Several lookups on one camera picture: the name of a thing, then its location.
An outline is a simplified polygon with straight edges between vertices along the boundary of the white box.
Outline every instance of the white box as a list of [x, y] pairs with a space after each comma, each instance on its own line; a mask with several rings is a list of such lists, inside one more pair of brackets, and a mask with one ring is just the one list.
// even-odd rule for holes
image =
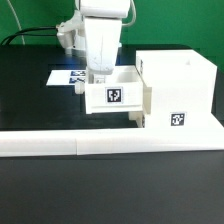
[[142, 111], [143, 83], [135, 66], [117, 66], [105, 83], [85, 83], [86, 113]]
[[206, 122], [205, 117], [211, 114], [216, 65], [193, 50], [136, 54], [136, 67], [144, 82], [146, 127], [169, 127], [174, 114], [184, 116], [182, 127]]

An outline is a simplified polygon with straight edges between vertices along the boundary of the black cable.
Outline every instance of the black cable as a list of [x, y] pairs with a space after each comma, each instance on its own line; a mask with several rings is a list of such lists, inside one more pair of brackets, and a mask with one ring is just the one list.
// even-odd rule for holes
[[55, 26], [43, 26], [43, 27], [32, 27], [32, 28], [23, 29], [23, 30], [16, 32], [14, 35], [10, 35], [10, 36], [6, 37], [1, 42], [1, 45], [3, 45], [6, 40], [7, 40], [6, 45], [9, 45], [14, 38], [16, 38], [17, 36], [21, 36], [21, 34], [25, 35], [25, 33], [27, 33], [27, 32], [44, 31], [44, 30], [57, 30], [57, 28]]
[[3, 45], [5, 41], [7, 41], [5, 45], [9, 45], [10, 42], [11, 42], [14, 38], [16, 38], [16, 37], [18, 37], [18, 36], [40, 36], [40, 37], [53, 37], [53, 36], [54, 36], [54, 37], [55, 37], [56, 34], [31, 34], [31, 33], [30, 33], [30, 34], [27, 34], [27, 33], [17, 33], [17, 34], [14, 34], [14, 35], [11, 35], [11, 36], [6, 37], [6, 38], [1, 42], [0, 45]]

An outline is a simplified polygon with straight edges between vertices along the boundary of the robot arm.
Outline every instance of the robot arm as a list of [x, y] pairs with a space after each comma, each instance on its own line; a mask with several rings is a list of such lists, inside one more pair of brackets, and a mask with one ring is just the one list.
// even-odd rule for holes
[[116, 63], [122, 19], [133, 0], [76, 0], [73, 19], [58, 28], [61, 45], [72, 47], [77, 29], [85, 33], [87, 69], [90, 74], [112, 74]]

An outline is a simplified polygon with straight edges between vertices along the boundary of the cable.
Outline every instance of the cable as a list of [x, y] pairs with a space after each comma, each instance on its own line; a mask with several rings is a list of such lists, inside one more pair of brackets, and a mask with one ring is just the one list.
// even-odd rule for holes
[[44, 30], [57, 30], [55, 26], [44, 26], [44, 27], [32, 27], [32, 28], [28, 28], [28, 29], [23, 29], [21, 31], [16, 32], [13, 35], [10, 35], [8, 37], [6, 37], [0, 45], [3, 45], [5, 41], [7, 41], [5, 44], [9, 45], [11, 43], [11, 41], [16, 38], [17, 36], [21, 36], [21, 34], [27, 33], [27, 32], [33, 32], [33, 31], [44, 31]]
[[[12, 10], [12, 13], [13, 13], [15, 19], [16, 19], [16, 23], [17, 23], [17, 25], [18, 25], [19, 30], [22, 30], [21, 25], [20, 25], [20, 22], [19, 22], [19, 18], [18, 18], [17, 15], [16, 15], [16, 11], [15, 11], [15, 9], [13, 8], [12, 3], [10, 2], [10, 0], [6, 0], [6, 1], [8, 2], [8, 5], [9, 5], [9, 7], [10, 7], [11, 10]], [[24, 37], [23, 37], [23, 36], [22, 36], [22, 42], [23, 42], [23, 45], [25, 45], [25, 40], [24, 40]]]
[[123, 27], [132, 26], [136, 21], [136, 8], [135, 8], [134, 0], [131, 0], [131, 8], [132, 8], [132, 20], [129, 23], [122, 24]]
[[39, 36], [39, 37], [55, 37], [56, 36], [56, 34], [31, 34], [31, 33], [17, 33], [17, 34], [14, 34], [14, 35], [11, 35], [11, 36], [8, 36], [8, 37], [6, 37], [1, 43], [0, 43], [0, 45], [3, 45], [4, 44], [4, 42], [5, 41], [9, 41], [10, 40], [10, 42], [14, 39], [14, 38], [16, 38], [16, 37], [18, 37], [18, 36]]

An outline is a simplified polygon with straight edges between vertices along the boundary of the white base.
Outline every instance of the white base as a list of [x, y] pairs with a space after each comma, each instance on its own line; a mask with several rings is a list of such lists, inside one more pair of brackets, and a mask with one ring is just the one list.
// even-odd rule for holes
[[194, 129], [101, 129], [1, 132], [0, 156], [90, 155], [224, 150], [224, 129], [211, 115]]

